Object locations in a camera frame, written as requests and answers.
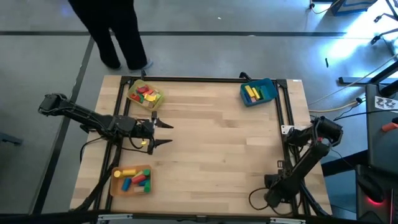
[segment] blue tray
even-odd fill
[[[250,88],[253,88],[255,86],[258,86],[263,89],[264,92],[264,99],[262,100],[257,100],[256,102],[252,103],[249,97],[249,94],[245,90],[245,86],[250,86]],[[272,83],[272,81],[269,78],[265,78],[262,80],[256,80],[256,81],[251,81],[248,83],[244,83],[241,85],[241,98],[243,100],[243,103],[246,106],[254,106],[258,105],[260,103],[266,103],[274,99],[278,95],[278,92],[276,92],[275,86]]]

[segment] orange tray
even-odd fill
[[[113,174],[115,171],[117,170],[129,170],[129,169],[135,169],[137,170],[137,172],[142,171],[144,169],[150,169],[150,178],[149,178],[149,182],[150,182],[150,192],[151,193],[153,191],[153,185],[152,185],[152,179],[154,178],[153,173],[152,173],[152,168],[150,167],[150,165],[140,165],[140,166],[128,166],[128,167],[115,167],[112,169],[112,176],[111,176],[111,191],[110,194],[115,197],[115,196],[134,196],[134,195],[142,195],[142,194],[149,194],[149,193],[145,193],[145,192],[139,192],[136,193],[134,192],[134,188],[138,187],[137,184],[132,184],[129,187],[129,190],[127,191],[122,191],[122,186],[123,186],[123,182],[124,182],[124,178],[116,178]]]

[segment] white label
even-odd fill
[[[392,100],[384,97],[375,96],[374,97],[374,107],[381,110],[398,110],[398,101]]]

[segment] black pants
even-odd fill
[[[99,48],[101,60],[111,68],[120,67],[109,33],[111,28],[131,70],[147,64],[138,32],[134,0],[69,0]]]

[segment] plastic tray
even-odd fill
[[[245,93],[246,93],[247,96],[248,96],[248,94],[246,92],[246,89],[244,88],[247,85],[250,86],[250,88],[253,88],[255,86],[258,86],[258,87],[265,86],[266,93],[265,93],[264,99],[257,100],[254,103],[252,103],[250,101],[250,98],[247,99],[246,96],[245,96]],[[276,92],[274,84],[272,83],[272,80],[270,80],[269,78],[265,78],[265,79],[262,79],[262,80],[251,81],[251,82],[244,83],[244,84],[241,85],[241,98],[243,100],[243,103],[246,106],[254,106],[254,105],[258,105],[260,103],[269,102],[269,101],[273,100],[277,95],[278,95],[278,92]]]
[[[136,101],[136,100],[134,100],[134,99],[132,99],[132,98],[130,97],[131,94],[133,94],[133,93],[135,94],[135,93],[136,93],[137,87],[143,87],[144,85],[148,85],[148,87],[149,87],[150,89],[156,90],[156,91],[158,91],[159,94],[160,94],[160,99],[157,100],[157,102],[156,102],[156,104],[154,105],[153,108],[148,108],[148,107],[144,106],[142,103],[140,103],[140,102],[138,102],[138,101]],[[127,97],[128,97],[131,101],[137,103],[138,105],[142,106],[143,108],[145,108],[145,109],[147,109],[147,110],[149,110],[149,111],[156,111],[157,108],[158,108],[158,107],[162,104],[162,102],[164,101],[164,93],[163,93],[162,90],[160,90],[160,89],[158,89],[158,88],[156,88],[156,87],[154,87],[154,86],[152,86],[152,85],[150,85],[150,84],[148,84],[148,83],[146,83],[146,82],[144,82],[144,81],[142,81],[142,80],[136,80],[136,81],[134,82],[134,84],[132,85],[132,87],[131,87],[131,88],[129,89],[129,91],[127,92]]]
[[[122,186],[124,182],[124,178],[116,178],[113,173],[117,170],[126,170],[126,169],[135,169],[138,172],[142,171],[144,169],[150,169],[150,192],[151,193],[154,190],[153,186],[153,178],[154,178],[154,173],[150,165],[140,165],[140,166],[129,166],[129,167],[115,167],[112,169],[112,176],[111,176],[111,190],[110,194],[115,197],[115,196],[135,196],[135,195],[143,195],[143,194],[149,194],[145,192],[139,192],[136,193],[134,192],[134,188],[136,187],[136,184],[131,184],[129,187],[129,190],[127,191],[122,191]]]

